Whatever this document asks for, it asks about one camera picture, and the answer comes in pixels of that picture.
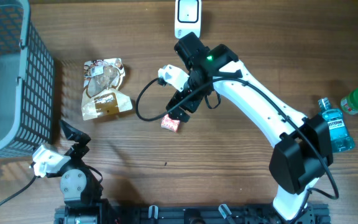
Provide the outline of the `red white small box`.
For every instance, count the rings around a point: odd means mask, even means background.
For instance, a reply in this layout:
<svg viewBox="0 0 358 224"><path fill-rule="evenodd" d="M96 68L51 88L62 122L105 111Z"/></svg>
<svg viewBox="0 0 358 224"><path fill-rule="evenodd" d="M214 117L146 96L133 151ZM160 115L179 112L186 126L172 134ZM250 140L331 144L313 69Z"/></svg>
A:
<svg viewBox="0 0 358 224"><path fill-rule="evenodd" d="M180 120L171 119L168 114L166 114L161 120L161 128L177 132L180 125Z"/></svg>

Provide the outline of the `snack packet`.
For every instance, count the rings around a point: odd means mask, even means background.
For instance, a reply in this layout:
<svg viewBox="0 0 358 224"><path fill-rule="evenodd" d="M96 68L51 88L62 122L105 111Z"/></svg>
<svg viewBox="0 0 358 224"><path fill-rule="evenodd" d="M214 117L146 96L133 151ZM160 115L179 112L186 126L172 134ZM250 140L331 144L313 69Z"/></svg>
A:
<svg viewBox="0 0 358 224"><path fill-rule="evenodd" d="M118 114L132 109L129 96L119 91L126 71L120 58L90 60L83 65L81 101L83 120Z"/></svg>

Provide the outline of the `blue mouthwash bottle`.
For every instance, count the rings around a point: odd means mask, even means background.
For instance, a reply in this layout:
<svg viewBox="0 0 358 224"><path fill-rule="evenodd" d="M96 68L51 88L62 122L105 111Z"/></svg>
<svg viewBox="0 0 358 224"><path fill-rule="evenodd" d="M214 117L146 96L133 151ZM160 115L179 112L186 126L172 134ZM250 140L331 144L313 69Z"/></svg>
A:
<svg viewBox="0 0 358 224"><path fill-rule="evenodd" d="M319 99L318 104L321 110L319 114L329 126L333 153L352 150L355 147L355 143L346 128L342 111L338 108L333 108L328 98Z"/></svg>

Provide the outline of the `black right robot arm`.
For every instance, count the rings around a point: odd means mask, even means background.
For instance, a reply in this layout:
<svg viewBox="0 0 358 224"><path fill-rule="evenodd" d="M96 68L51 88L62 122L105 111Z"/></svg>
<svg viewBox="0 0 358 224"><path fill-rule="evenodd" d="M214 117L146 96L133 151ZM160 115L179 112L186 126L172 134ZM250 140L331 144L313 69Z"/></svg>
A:
<svg viewBox="0 0 358 224"><path fill-rule="evenodd" d="M166 109L171 119L187 122L213 91L234 103L273 147L269 171L278 184L273 207L289 223L299 219L322 175L333 180L329 126L319 114L308 118L287 106L254 78L227 46L203 45L192 32L174 46L186 70L167 65L158 75L176 88Z"/></svg>

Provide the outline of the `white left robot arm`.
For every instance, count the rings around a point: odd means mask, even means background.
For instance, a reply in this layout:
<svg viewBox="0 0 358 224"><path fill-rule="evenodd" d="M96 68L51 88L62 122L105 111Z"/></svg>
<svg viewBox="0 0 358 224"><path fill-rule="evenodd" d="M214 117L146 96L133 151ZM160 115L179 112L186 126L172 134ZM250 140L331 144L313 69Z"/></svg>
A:
<svg viewBox="0 0 358 224"><path fill-rule="evenodd" d="M109 201L101 198L101 180L93 175L98 171L82 160L90 150L87 144L91 138L62 119L60 127L65 137L75 143L65 153L69 161L58 171L65 206L55 211L54 224L112 223Z"/></svg>

